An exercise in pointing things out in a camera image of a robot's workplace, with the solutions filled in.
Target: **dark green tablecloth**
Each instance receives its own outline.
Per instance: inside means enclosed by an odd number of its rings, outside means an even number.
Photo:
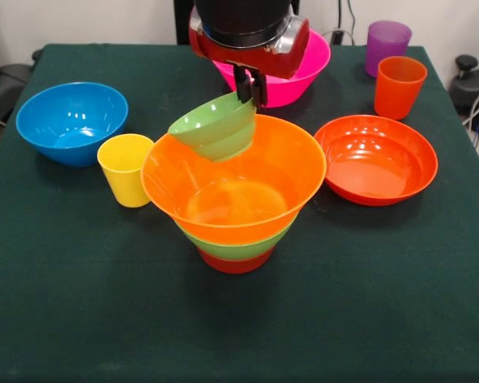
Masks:
[[[0,379],[405,381],[479,378],[479,159],[430,75],[406,123],[440,170],[420,196],[360,207],[324,188],[251,274],[206,266],[153,205],[120,207],[98,166],[65,168],[15,131],[0,143]],[[363,48],[334,48],[280,116],[314,133],[372,113]],[[158,138],[219,96],[188,47],[50,45],[19,104],[100,81],[129,100],[127,131]]]

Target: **black knob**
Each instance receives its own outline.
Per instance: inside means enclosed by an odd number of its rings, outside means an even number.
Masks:
[[[474,56],[468,54],[462,54],[456,57],[456,65],[462,72],[469,72],[479,65],[479,61]]]

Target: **pink bowl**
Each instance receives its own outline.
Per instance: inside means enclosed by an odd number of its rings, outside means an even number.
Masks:
[[[330,46],[327,40],[314,30],[311,30],[309,42],[303,55],[302,63],[295,75],[289,80],[267,76],[268,108],[289,105],[295,102],[307,90],[328,64],[331,58]],[[225,81],[232,90],[236,90],[232,65],[214,61],[216,68],[222,73]]]

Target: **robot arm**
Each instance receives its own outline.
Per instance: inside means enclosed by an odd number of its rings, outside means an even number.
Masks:
[[[234,65],[238,98],[267,103],[266,75],[290,78],[303,58],[309,21],[291,0],[195,0],[188,28],[201,57]]]

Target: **plastic bowl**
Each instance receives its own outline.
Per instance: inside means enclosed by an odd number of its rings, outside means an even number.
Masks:
[[[97,150],[124,129],[125,97],[107,85],[74,82],[48,88],[19,110],[19,134],[40,153],[75,167],[97,162]]]
[[[331,50],[327,40],[311,30],[309,42],[302,63],[295,75],[289,80],[267,76],[268,108],[289,105],[295,102],[307,90],[318,74],[325,69],[331,59]],[[214,61],[224,80],[232,90],[236,90],[232,65]]]
[[[247,150],[255,130],[255,106],[226,94],[193,109],[174,122],[168,132],[200,156],[228,160]]]
[[[305,130],[270,116],[256,115],[255,122],[251,147],[224,162],[165,134],[142,167],[145,193],[205,242],[244,245],[277,235],[318,191],[327,166]]]
[[[273,249],[250,259],[231,261],[213,257],[204,250],[198,249],[200,257],[213,269],[226,274],[245,274],[260,268],[271,256]]]
[[[240,261],[242,259],[250,259],[257,257],[266,251],[275,247],[275,245],[285,236],[293,223],[289,223],[280,233],[274,235],[264,241],[249,243],[245,245],[221,245],[218,243],[210,243],[198,239],[197,237],[187,233],[181,226],[180,229],[190,241],[206,254],[219,259],[227,259],[229,261]]]
[[[427,188],[438,158],[423,135],[380,116],[346,116],[315,134],[327,156],[326,182],[337,194],[367,206],[386,206]]]

